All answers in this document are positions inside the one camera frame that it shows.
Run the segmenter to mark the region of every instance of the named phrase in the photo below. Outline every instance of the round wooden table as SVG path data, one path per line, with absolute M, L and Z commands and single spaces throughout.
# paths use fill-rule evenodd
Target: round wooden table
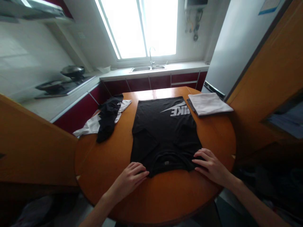
M 111 137 L 100 144 L 96 143 L 96 134 L 79 139 L 75 152 L 75 173 L 85 197 L 93 205 L 97 204 L 130 163 L 132 127 L 138 100 L 183 96 L 186 101 L 188 94 L 198 93 L 188 87 L 124 93 L 124 99 L 131 99 L 132 103 L 122 113 Z M 198 118 L 191 108 L 190 111 L 197 123 L 202 146 L 210 149 L 231 171 L 234 165 L 231 155 L 236 153 L 236 139 L 227 115 Z M 197 213 L 221 190 L 222 187 L 196 171 L 173 170 L 145 180 L 114 207 L 109 217 L 135 226 L 175 224 Z

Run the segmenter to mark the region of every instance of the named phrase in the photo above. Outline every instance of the kitchen counter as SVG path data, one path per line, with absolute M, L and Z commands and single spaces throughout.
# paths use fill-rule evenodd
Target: kitchen counter
M 39 115 L 45 120 L 53 123 L 78 101 L 80 101 L 88 92 L 94 88 L 100 80 L 115 80 L 115 79 L 132 79 L 138 77 L 155 77 L 169 74 L 190 73 L 190 72 L 205 72 L 208 71 L 209 65 L 204 61 L 183 62 L 165 65 L 166 69 L 152 70 L 144 72 L 129 73 L 131 68 L 123 68 L 110 71 L 108 73 L 93 72 L 84 74 L 84 76 L 95 76 L 87 84 L 80 87 L 68 96 L 46 98 L 46 99 L 30 99 L 21 103 L 26 109 Z

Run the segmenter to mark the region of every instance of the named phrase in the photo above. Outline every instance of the window frame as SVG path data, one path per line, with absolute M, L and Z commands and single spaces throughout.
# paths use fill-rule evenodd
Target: window frame
M 138 13 L 139 13 L 139 20 L 140 20 L 140 24 L 141 24 L 141 31 L 142 31 L 142 36 L 143 36 L 143 42 L 144 42 L 144 48 L 145 48 L 145 54 L 146 54 L 146 56 L 145 57 L 136 57 L 136 58 L 122 58 L 121 57 L 119 48 L 117 46 L 115 37 L 114 37 L 114 35 L 112 33 L 112 30 L 111 30 L 108 18 L 106 16 L 105 10 L 103 8 L 102 2 L 101 2 L 101 0 L 95 0 L 95 2 L 96 2 L 96 5 L 97 5 L 97 8 L 98 8 L 98 11 L 99 11 L 99 13 L 101 15 L 104 27 L 106 29 L 106 34 L 107 34 L 107 36 L 108 36 L 108 38 L 109 38 L 109 40 L 110 40 L 110 42 L 112 44 L 111 45 L 111 51 L 112 51 L 112 54 L 113 54 L 115 60 L 117 62 L 134 61 L 134 60 L 140 60 L 142 62 L 150 61 L 150 56 L 148 54 L 149 50 L 147 50 L 146 39 L 145 39 L 144 25 L 143 25 L 143 20 L 142 20 L 142 8 L 141 8 L 140 0 L 136 0 L 136 3 L 137 3 L 137 9 L 138 9 Z M 156 59 L 159 59 L 159 60 L 162 60 L 162 58 L 165 58 L 165 60 L 169 60 L 170 56 L 176 57 L 177 56 L 177 43 L 178 43 L 178 38 L 177 38 L 177 41 L 176 41 L 176 53 L 175 54 L 173 54 L 173 55 L 153 56 L 153 58 L 156 58 Z

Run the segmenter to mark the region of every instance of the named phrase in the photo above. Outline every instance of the nike swoosh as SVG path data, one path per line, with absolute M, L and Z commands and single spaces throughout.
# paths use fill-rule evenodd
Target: nike swoosh
M 173 106 L 173 107 L 171 107 L 171 108 L 168 108 L 168 109 L 166 109 L 166 110 L 170 110 L 170 109 L 173 109 L 173 108 L 176 108 L 176 107 L 179 107 L 179 106 L 183 106 L 183 105 L 185 105 L 185 104 L 186 104 L 185 101 L 183 101 L 182 103 L 177 104 L 177 105 L 175 105 L 175 106 Z

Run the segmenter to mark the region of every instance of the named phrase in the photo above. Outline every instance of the black t-shirt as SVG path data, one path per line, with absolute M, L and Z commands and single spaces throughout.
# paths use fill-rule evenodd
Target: black t-shirt
M 192 159 L 202 146 L 183 97 L 139 101 L 132 133 L 130 161 L 142 163 L 149 177 L 197 166 Z

